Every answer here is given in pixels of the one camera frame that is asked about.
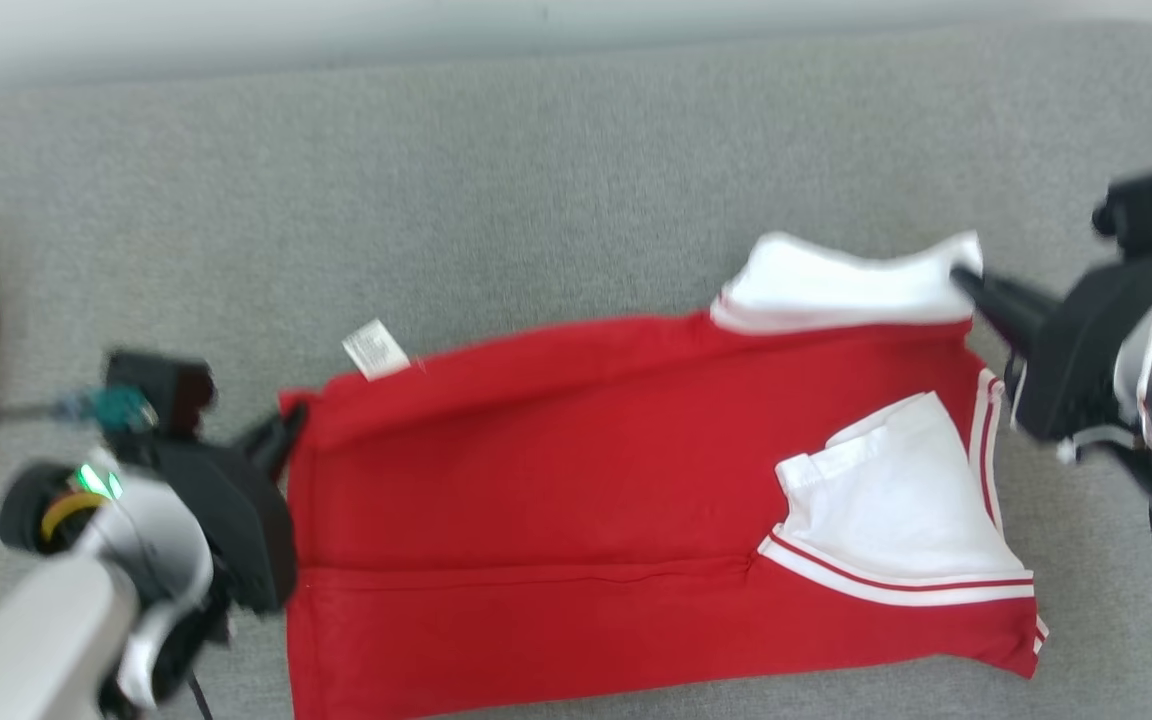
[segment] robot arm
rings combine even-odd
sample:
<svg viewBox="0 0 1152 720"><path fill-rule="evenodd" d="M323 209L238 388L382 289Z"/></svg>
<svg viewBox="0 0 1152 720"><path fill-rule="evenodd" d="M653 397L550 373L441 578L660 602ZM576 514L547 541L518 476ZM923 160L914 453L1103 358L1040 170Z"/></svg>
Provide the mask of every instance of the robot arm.
<svg viewBox="0 0 1152 720"><path fill-rule="evenodd" d="M296 583L275 482L303 407L214 446L205 365L116 353L106 387L88 416L109 450L32 465L3 499L3 543L47 556L0 605L5 720L139 717L227 639L232 606L281 611Z"/></svg>
<svg viewBox="0 0 1152 720"><path fill-rule="evenodd" d="M1056 300L1011 279L952 272L1011 348L1011 420L1063 460L1106 450L1149 499L1152 529L1152 174L1112 184L1093 226L1120 259Z"/></svg>

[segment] red shirt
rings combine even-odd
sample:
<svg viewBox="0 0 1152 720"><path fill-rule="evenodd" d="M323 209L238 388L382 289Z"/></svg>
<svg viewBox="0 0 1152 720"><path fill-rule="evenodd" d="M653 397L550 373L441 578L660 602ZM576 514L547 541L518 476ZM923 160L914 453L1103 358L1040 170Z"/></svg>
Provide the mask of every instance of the red shirt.
<svg viewBox="0 0 1152 720"><path fill-rule="evenodd" d="M764 238L707 311L334 379L291 461L297 717L934 653L1032 674L1044 630L990 471L998 387L950 260L979 264L973 237L882 266ZM833 298L844 282L886 290L867 311Z"/></svg>

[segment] green light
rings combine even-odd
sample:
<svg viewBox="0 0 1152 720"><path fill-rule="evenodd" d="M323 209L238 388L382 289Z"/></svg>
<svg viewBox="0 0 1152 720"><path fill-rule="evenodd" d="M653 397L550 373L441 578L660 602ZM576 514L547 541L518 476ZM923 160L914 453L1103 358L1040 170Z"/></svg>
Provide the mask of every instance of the green light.
<svg viewBox="0 0 1152 720"><path fill-rule="evenodd" d="M100 479L100 475L96 473L96 469L91 465L83 465L78 469L78 484L86 492L105 495L109 500L118 500L119 497L123 495L123 484L118 482L118 475L109 473L109 484L106 486L105 482Z"/></svg>

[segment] clothing tag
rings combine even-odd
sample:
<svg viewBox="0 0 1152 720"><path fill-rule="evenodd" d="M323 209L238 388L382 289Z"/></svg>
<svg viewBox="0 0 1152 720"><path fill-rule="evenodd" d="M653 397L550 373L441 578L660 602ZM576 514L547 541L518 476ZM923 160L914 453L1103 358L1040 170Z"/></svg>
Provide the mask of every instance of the clothing tag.
<svg viewBox="0 0 1152 720"><path fill-rule="evenodd" d="M353 359L353 364L362 370L362 377L369 381L411 365L403 348L397 347L397 341L380 320L362 325L349 338L344 338L342 344L344 351L349 354L349 359Z"/></svg>

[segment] gray fabric surface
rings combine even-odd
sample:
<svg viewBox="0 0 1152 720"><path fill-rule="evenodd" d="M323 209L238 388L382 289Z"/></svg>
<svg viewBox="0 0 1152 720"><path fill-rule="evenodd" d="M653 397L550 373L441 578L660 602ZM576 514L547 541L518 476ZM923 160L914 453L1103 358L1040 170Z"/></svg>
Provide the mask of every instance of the gray fabric surface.
<svg viewBox="0 0 1152 720"><path fill-rule="evenodd" d="M351 365L540 323L705 304L770 229L873 256L977 228L1067 287L1106 181L1152 165L1152 29L790 38L0 99L0 404L101 349L200 355L230 432ZM995 369L988 332L975 346ZM810 407L799 409L810 414ZM0 492L91 435L0 427ZM969 661L753 679L484 717L1152 717L1152 547L1108 462L1003 432L1007 538L1052 628L1032 682ZM32 560L0 547L0 596ZM786 612L795 612L793 601ZM283 627L198 667L217 717L291 714ZM188 696L165 712L197 717Z"/></svg>

